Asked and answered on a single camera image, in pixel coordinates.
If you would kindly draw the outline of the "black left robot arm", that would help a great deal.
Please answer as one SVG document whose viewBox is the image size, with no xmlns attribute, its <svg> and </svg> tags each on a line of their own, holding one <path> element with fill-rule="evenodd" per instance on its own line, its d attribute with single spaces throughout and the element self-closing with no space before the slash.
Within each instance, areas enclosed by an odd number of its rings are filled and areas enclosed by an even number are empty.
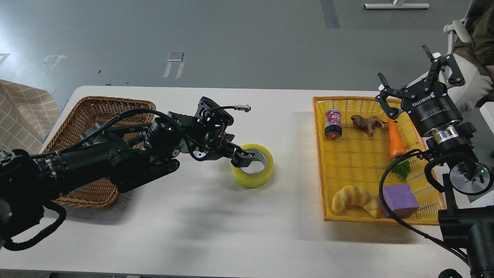
<svg viewBox="0 0 494 278">
<path fill-rule="evenodd" d="M 124 193 L 175 172 L 181 153 L 196 161 L 226 157 L 235 168 L 261 161 L 259 151 L 233 144 L 234 135 L 226 132 L 233 124 L 229 109 L 251 107 L 220 106 L 202 97 L 194 116 L 133 108 L 51 153 L 2 150 L 1 247 L 21 251 L 38 244 L 66 218 L 55 199 L 104 178 Z"/>
</svg>

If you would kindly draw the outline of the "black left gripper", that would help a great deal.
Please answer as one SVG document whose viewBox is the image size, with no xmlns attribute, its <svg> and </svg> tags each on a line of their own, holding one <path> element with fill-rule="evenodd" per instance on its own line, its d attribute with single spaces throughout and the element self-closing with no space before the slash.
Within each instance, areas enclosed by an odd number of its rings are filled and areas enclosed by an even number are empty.
<svg viewBox="0 0 494 278">
<path fill-rule="evenodd" d="M 231 159 L 231 164 L 235 168 L 248 167 L 252 162 L 254 153 L 242 149 L 232 143 L 234 134 L 215 132 L 206 133 L 203 141 L 182 135 L 181 152 L 189 154 L 196 161 L 215 161 L 221 158 Z"/>
</svg>

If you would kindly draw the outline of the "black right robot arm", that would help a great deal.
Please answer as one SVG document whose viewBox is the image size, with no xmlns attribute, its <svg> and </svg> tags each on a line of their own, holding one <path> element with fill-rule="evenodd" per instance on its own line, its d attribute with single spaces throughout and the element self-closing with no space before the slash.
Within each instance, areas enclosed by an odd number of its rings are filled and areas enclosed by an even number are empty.
<svg viewBox="0 0 494 278">
<path fill-rule="evenodd" d="M 431 62 L 425 78 L 411 86 L 393 89 L 382 73 L 382 83 L 376 101 L 390 119 L 406 113 L 420 137 L 427 138 L 428 150 L 411 150 L 393 161 L 379 182 L 379 198 L 385 211 L 397 223 L 430 239 L 468 264 L 472 278 L 492 278 L 493 256 L 493 206 L 458 208 L 455 192 L 468 196 L 487 192 L 493 185 L 493 173 L 474 154 L 470 139 L 475 129 L 469 122 L 463 123 L 447 92 L 447 85 L 439 81 L 445 67 L 450 68 L 447 82 L 452 86 L 465 84 L 452 54 L 433 55 L 427 46 L 423 51 Z M 413 157 L 427 161 L 424 169 L 427 182 L 446 197 L 446 209 L 438 211 L 442 240 L 425 234 L 399 218 L 384 199 L 383 185 L 388 173 L 400 162 Z"/>
</svg>

